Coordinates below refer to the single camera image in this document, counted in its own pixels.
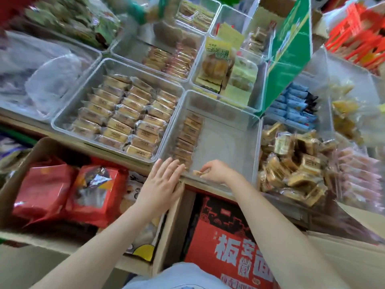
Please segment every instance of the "red packaging bag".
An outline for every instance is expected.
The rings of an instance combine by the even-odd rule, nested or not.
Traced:
[[[58,158],[31,165],[15,204],[13,214],[30,220],[59,219],[67,201],[76,170]]]
[[[65,206],[66,218],[106,228],[119,217],[128,173],[101,165],[83,166]]]

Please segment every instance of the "hand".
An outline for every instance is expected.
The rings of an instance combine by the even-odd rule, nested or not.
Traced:
[[[184,164],[179,165],[179,160],[168,158],[162,163],[158,159],[144,183],[135,205],[150,213],[150,219],[162,215],[183,193],[183,188],[174,188],[184,171]]]
[[[231,178],[232,173],[235,173],[226,163],[220,160],[212,160],[203,165],[201,172],[207,173],[201,175],[201,178],[212,180],[216,183],[223,184]]]

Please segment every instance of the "white shirt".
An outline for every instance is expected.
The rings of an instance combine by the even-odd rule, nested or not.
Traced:
[[[138,276],[123,289],[229,289],[217,277],[192,263],[178,263],[156,277],[144,280]]]

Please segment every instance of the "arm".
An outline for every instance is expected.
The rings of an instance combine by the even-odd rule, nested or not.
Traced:
[[[165,213],[181,196],[173,193],[184,165],[179,160],[158,160],[134,205],[60,263],[31,289],[100,289],[116,262],[151,219]]]
[[[205,164],[202,178],[225,183],[233,192],[255,241],[282,289],[347,289],[308,238],[265,199],[242,175],[225,163]]]

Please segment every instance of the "green sign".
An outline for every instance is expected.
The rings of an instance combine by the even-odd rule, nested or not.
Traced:
[[[281,92],[292,82],[312,55],[310,0],[297,0],[285,19],[272,45],[261,116]]]

